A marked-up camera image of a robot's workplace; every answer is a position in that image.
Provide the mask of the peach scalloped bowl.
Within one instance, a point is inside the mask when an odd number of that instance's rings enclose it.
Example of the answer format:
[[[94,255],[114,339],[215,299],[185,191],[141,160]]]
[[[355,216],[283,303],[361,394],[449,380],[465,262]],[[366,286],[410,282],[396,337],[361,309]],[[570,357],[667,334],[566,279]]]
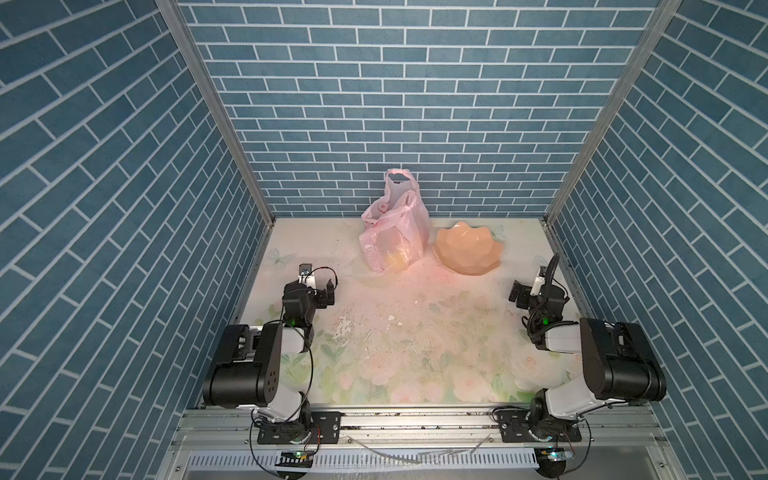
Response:
[[[498,268],[503,250],[488,227],[471,227],[464,221],[440,229],[433,246],[442,265],[467,276],[485,275]]]

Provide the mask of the pink plastic bag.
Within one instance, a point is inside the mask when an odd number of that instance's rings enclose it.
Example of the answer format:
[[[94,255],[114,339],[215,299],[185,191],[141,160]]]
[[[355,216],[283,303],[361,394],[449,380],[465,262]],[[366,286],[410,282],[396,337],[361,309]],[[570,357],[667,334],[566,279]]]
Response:
[[[402,271],[420,260],[430,238],[430,219],[420,186],[408,169],[385,173],[384,195],[362,214],[363,256],[376,273]]]

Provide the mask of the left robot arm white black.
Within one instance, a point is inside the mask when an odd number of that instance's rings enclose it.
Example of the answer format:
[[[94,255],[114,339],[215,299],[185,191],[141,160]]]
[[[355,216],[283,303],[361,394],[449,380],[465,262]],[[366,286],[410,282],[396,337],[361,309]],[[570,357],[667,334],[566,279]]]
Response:
[[[304,276],[284,287],[277,319],[227,326],[203,382],[204,403],[249,411],[260,445],[336,444],[341,414],[311,410],[311,383],[297,389],[280,381],[283,355],[314,359],[314,316],[335,303],[336,287],[330,280],[318,289]]]

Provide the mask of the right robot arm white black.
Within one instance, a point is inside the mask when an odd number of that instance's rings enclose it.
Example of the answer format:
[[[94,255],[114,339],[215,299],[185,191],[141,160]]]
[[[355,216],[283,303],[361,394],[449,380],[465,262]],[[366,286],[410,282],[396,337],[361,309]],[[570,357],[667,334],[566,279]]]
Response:
[[[527,315],[526,335],[536,349],[581,358],[582,373],[539,390],[523,421],[526,435],[537,441],[560,436],[578,439],[579,419],[619,404],[659,402],[667,381],[642,328],[593,318],[566,320],[570,300],[564,287],[539,276],[531,286],[516,281],[509,301]]]

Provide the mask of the right green circuit board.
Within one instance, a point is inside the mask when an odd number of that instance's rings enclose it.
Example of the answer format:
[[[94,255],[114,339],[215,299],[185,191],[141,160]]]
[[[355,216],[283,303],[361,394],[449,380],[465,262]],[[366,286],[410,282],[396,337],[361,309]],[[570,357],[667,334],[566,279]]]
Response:
[[[535,450],[539,463],[565,462],[572,457],[572,452],[560,447],[550,447]]]

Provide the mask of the green circuit board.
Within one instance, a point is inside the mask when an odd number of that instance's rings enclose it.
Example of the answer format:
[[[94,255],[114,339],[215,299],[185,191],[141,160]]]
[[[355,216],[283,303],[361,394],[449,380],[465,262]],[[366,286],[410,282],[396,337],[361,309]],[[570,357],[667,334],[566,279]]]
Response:
[[[560,447],[550,447],[535,450],[539,463],[565,462],[572,457],[572,452]]]
[[[309,469],[314,463],[314,452],[282,451],[276,457],[275,467],[278,470],[288,468]]]

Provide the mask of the left green circuit board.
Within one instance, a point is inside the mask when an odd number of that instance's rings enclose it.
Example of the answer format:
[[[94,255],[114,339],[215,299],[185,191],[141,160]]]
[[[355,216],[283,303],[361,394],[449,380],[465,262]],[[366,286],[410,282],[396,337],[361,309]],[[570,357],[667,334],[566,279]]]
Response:
[[[275,467],[278,470],[288,468],[309,469],[314,463],[314,452],[282,451],[276,457]]]

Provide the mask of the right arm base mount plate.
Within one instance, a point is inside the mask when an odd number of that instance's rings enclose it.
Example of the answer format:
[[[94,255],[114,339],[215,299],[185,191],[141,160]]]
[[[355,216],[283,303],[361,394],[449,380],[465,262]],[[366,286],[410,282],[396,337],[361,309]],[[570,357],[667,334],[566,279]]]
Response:
[[[548,415],[541,417],[522,407],[499,407],[490,413],[497,423],[504,443],[579,442],[582,434],[573,420],[562,420]]]

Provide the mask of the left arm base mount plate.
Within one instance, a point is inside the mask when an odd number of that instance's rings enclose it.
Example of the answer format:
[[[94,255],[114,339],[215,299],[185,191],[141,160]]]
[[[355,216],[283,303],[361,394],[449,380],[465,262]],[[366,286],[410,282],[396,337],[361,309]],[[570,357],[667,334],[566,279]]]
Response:
[[[340,411],[305,411],[287,422],[262,421],[256,443],[259,445],[337,444],[341,429]]]

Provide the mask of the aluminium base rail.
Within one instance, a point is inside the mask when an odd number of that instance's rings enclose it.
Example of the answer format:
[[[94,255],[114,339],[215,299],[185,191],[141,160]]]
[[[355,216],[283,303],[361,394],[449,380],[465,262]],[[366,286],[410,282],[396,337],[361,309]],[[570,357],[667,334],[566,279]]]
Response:
[[[321,406],[312,413],[323,446],[370,447],[661,447],[668,444],[646,406],[617,406],[587,415],[550,439],[529,432],[518,408],[492,405]]]

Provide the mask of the right metal corner post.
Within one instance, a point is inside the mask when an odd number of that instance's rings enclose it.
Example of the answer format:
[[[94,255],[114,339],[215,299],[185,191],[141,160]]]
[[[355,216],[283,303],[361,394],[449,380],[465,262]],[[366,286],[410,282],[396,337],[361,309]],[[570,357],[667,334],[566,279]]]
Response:
[[[591,131],[585,137],[581,150],[576,155],[568,173],[564,177],[563,183],[543,217],[542,225],[546,230],[553,229],[555,221],[562,213],[569,196],[575,190],[598,146],[604,139],[609,127],[623,106],[632,87],[642,73],[643,67],[648,62],[681,3],[681,0],[662,0],[658,2],[637,45],[629,55],[619,78],[615,82],[605,105],[600,110]]]

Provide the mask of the metal corner post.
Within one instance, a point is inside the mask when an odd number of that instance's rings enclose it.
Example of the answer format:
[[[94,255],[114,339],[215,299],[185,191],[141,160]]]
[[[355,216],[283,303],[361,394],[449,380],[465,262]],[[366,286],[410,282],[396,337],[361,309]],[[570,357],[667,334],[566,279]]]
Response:
[[[623,106],[632,87],[642,73],[643,67],[648,62],[681,3],[681,0],[662,0],[658,2],[637,45],[629,55],[619,78],[615,82],[605,105],[600,110],[591,131],[585,137],[581,150],[576,155],[568,173],[564,177],[563,183],[543,217],[542,225],[546,230],[553,229],[555,221],[562,213],[569,196],[575,190],[598,146],[604,139],[609,127]]]
[[[214,123],[240,172],[251,198],[268,228],[275,222],[274,215],[258,185],[254,171],[237,136],[229,115],[220,99],[202,55],[177,1],[157,0],[159,12],[174,39],[189,72],[209,108]]]

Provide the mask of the left metal corner post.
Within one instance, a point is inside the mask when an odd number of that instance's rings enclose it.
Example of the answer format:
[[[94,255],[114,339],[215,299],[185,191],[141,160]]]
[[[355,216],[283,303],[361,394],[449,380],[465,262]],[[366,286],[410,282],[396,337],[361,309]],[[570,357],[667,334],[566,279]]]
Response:
[[[237,136],[229,115],[220,99],[202,55],[177,1],[157,0],[159,12],[174,39],[189,72],[209,108],[214,123],[240,172],[251,198],[268,228],[275,222],[274,215],[258,185],[254,171]]]

